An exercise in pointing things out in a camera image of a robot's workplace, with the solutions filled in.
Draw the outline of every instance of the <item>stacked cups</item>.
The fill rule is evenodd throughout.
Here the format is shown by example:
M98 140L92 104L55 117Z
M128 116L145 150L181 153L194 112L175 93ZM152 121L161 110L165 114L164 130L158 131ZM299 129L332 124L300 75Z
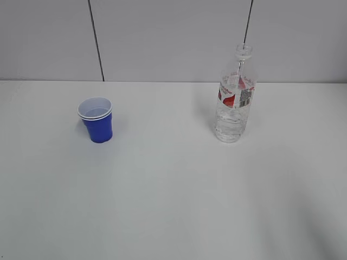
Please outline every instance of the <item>stacked cups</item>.
M112 103L104 97L92 97L78 107L78 115L93 142L102 143L112 137Z

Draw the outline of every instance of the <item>bottle label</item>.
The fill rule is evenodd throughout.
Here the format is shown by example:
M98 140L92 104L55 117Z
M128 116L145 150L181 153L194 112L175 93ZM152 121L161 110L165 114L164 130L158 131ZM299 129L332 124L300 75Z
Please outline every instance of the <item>bottle label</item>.
M241 108L249 106L254 93L254 83L246 78L239 78L238 88L230 91L220 83L218 99L229 108Z

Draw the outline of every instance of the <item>bottle neck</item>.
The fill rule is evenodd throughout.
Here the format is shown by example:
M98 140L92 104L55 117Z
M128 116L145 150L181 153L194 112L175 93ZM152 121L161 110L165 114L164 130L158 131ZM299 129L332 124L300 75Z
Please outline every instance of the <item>bottle neck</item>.
M236 47L235 56L238 61L247 61L252 57L252 47L245 45L245 44L239 44Z

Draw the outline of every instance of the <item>cup rim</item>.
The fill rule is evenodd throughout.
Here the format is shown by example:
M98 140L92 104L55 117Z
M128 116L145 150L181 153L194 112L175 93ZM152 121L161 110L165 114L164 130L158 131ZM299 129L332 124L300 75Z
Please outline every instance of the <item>cup rim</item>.
M98 120L101 120L101 119L104 119L104 118L108 117L108 116L111 115L111 114L112 114L112 111L109 111L108 114L103 115L101 118L92 118L92 119L89 119L89 118L84 118L83 116L81 116L81 119L82 119L82 120L86 120L86 121L98 121Z
M87 101L87 100L89 100L89 99L105 99L105 100L107 100L108 102L110 102L111 106L110 106L109 110L108 110L107 112L105 112L104 114L102 114L102 115L98 115L98 116L84 116L84 115L82 115L82 114L80 113L80 109L79 109L79 108L80 108L80 106L83 104L83 102L85 102L85 101ZM112 102L111 102L109 99L107 99L107 98L105 98L105 97L103 97L103 96L94 96L94 97L90 97L89 99L83 100L83 101L79 104L79 106L78 106L78 108L77 108L77 113L78 113L78 115L79 115L82 119L87 120L87 121L96 121L96 120L103 119L103 118L107 117L109 114L111 114L111 112L112 112Z

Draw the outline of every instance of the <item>blue plastic cup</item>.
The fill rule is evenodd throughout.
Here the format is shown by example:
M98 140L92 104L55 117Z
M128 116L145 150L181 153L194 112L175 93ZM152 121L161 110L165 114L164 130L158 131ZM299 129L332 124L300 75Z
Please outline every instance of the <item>blue plastic cup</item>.
M93 142L102 143L112 137L112 103L104 97L92 97L78 107L78 115Z

